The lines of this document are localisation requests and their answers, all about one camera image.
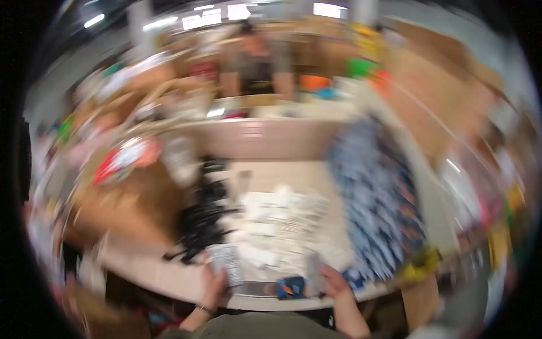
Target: wall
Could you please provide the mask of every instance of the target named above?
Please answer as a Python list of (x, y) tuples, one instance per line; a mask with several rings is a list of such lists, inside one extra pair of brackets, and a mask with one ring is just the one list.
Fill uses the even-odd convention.
[(64, 116), (68, 110), (65, 99), (68, 89), (129, 41), (128, 28), (109, 31), (75, 53), (67, 53), (55, 61), (27, 96), (24, 114), (30, 122), (31, 135), (39, 123), (49, 127)]

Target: blue item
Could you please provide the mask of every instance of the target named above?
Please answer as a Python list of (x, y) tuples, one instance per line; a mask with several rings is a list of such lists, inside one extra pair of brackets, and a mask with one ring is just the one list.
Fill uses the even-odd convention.
[(282, 278), (277, 282), (278, 299), (304, 299), (305, 279), (303, 277)]
[(353, 289), (391, 278), (425, 243), (407, 159), (387, 128), (370, 117), (335, 137), (326, 160), (344, 200), (356, 255), (343, 276)]
[(335, 98), (335, 90), (329, 87), (322, 88), (319, 91), (316, 91), (314, 94), (316, 94), (320, 99), (324, 100), (332, 100)]

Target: ceiling light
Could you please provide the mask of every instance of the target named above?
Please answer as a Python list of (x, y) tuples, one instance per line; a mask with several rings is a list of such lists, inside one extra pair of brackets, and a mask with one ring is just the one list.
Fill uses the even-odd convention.
[(143, 26), (143, 30), (149, 30), (149, 29), (152, 29), (152, 28), (163, 27), (163, 26), (172, 24), (173, 22), (176, 22), (177, 19), (179, 19), (178, 16), (172, 16), (172, 17), (169, 17), (169, 18), (166, 18), (166, 19), (157, 20), (157, 21), (154, 21), (154, 22), (152, 22), (152, 23), (150, 23), (148, 25)]
[(194, 11), (199, 11), (200, 9), (213, 8), (214, 6), (215, 5), (199, 6), (199, 7), (194, 8)]
[(100, 14), (99, 16), (96, 16), (89, 21), (85, 22), (85, 28), (89, 28), (90, 26), (94, 25), (95, 23), (98, 23), (102, 21), (105, 18), (105, 14)]
[(202, 15), (211, 15), (211, 14), (220, 14), (221, 10), (219, 9), (211, 9), (210, 11), (205, 11), (202, 13)]

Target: green object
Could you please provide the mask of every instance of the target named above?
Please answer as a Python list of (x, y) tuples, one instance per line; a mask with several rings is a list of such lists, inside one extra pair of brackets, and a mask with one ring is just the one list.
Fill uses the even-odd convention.
[(349, 78), (366, 78), (378, 65), (369, 60), (349, 59), (347, 76)]
[(72, 131), (72, 124), (73, 124), (73, 116), (69, 116), (66, 120), (64, 120), (62, 125), (60, 125), (56, 138), (62, 141), (63, 143), (68, 141), (69, 136)]
[(104, 69), (104, 78), (110, 76), (113, 73), (118, 72), (121, 69), (122, 69), (122, 66), (119, 63), (116, 63), (113, 66), (110, 66), (110, 67)]

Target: box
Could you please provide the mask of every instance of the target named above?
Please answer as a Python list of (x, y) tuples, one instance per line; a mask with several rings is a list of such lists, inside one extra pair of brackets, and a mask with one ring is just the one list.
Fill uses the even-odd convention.
[(483, 67), (458, 40), (395, 21), (405, 46), (390, 51), (388, 104), (432, 163), (456, 143), (481, 132), (498, 75)]
[[(175, 101), (174, 99), (164, 97), (167, 92), (174, 90), (179, 90), (182, 95), (188, 94), (188, 98)], [(154, 126), (175, 120), (204, 120), (207, 118), (207, 113), (209, 112), (209, 108), (215, 95), (216, 87), (213, 86), (212, 83), (204, 81), (196, 76), (167, 81), (154, 88), (154, 90), (150, 92), (137, 107), (135, 107), (135, 109), (133, 109), (132, 115), (126, 120), (125, 127), (129, 129), (136, 124)], [(145, 106), (152, 104), (168, 105), (164, 107), (168, 107), (167, 110), (169, 111), (175, 111), (175, 115), (167, 117), (162, 121), (142, 121), (138, 123), (138, 111), (145, 109)]]
[(359, 57), (359, 48), (347, 40), (324, 38), (320, 45), (324, 58), (323, 75), (330, 79), (346, 76), (348, 60)]
[(134, 91), (96, 108), (76, 132), (82, 139), (86, 139), (96, 132), (101, 133), (121, 125), (143, 97), (143, 92)]
[(193, 56), (194, 48), (185, 49), (181, 52), (176, 52), (171, 58), (171, 64), (175, 70), (175, 76), (177, 78), (184, 78), (188, 76), (190, 71), (189, 65), (186, 61)]
[(153, 58), (151, 57), (132, 66), (132, 71), (135, 75), (128, 80), (124, 87), (126, 92), (141, 90), (149, 92), (156, 88), (156, 86), (177, 77), (178, 70), (176, 70), (176, 65), (178, 63), (173, 62), (166, 55), (162, 57), (158, 57), (158, 55), (153, 56), (155, 57), (154, 60), (151, 60)]
[(98, 105), (94, 98), (90, 98), (89, 100), (80, 104), (79, 107), (77, 107), (73, 112), (72, 129), (77, 130), (80, 128), (85, 122), (87, 122), (88, 119), (92, 117), (97, 108)]
[(67, 225), (73, 228), (72, 242), (86, 247), (89, 243), (78, 235), (95, 241), (111, 232), (141, 245), (171, 249), (178, 212), (192, 203), (191, 191), (177, 187), (161, 160), (135, 168), (120, 182), (95, 186), (95, 173), (110, 149), (97, 149), (83, 167), (72, 198), (78, 215)]
[(85, 287), (67, 287), (62, 304), (68, 319), (86, 338), (151, 339), (149, 323), (143, 316), (113, 308)]

